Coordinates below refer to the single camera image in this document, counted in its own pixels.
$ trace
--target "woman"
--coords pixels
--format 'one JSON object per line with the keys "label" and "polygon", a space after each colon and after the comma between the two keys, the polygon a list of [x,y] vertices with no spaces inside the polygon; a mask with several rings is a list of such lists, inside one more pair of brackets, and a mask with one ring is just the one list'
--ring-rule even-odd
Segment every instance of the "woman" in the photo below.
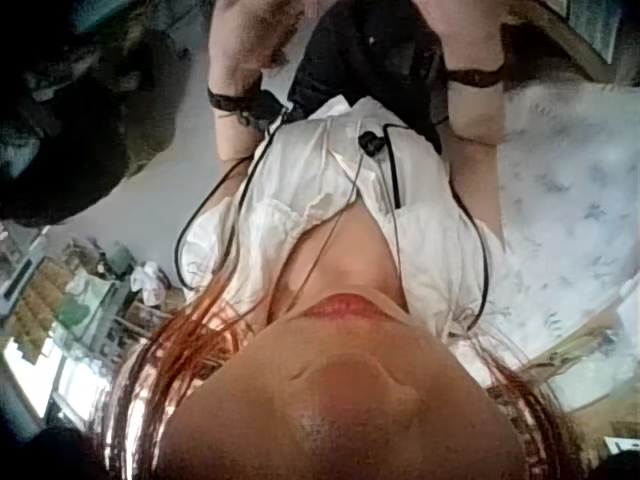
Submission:
{"label": "woman", "polygon": [[[414,92],[416,77],[374,63],[371,75],[391,71],[389,88],[399,90],[362,92],[372,84],[358,77],[372,65],[366,52],[386,40],[384,28],[363,32],[371,12],[389,5],[440,38],[451,185],[428,112],[421,117],[398,94]],[[294,108],[259,147],[260,112],[246,105],[304,8],[217,2],[209,89],[226,175],[181,253],[197,298],[125,364],[96,424],[110,471],[579,478],[564,422],[475,336],[490,328],[501,288],[498,2],[339,2],[309,45]],[[365,46],[352,48],[352,36]],[[425,46],[416,40],[413,51]],[[359,54],[364,66],[351,69]],[[423,108],[425,99],[413,103]],[[456,342],[486,366],[486,390],[448,348]],[[142,410],[131,436],[130,418]]]}

